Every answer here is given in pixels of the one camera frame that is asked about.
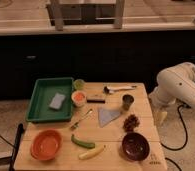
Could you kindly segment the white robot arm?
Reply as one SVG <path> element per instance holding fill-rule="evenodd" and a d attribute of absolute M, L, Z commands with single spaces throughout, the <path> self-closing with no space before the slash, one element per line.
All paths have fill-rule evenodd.
<path fill-rule="evenodd" d="M 161 70 L 157 86 L 148 95 L 154 123 L 159 126 L 167 117 L 166 108 L 177 99 L 195 110 L 195 64 L 183 62 Z"/>

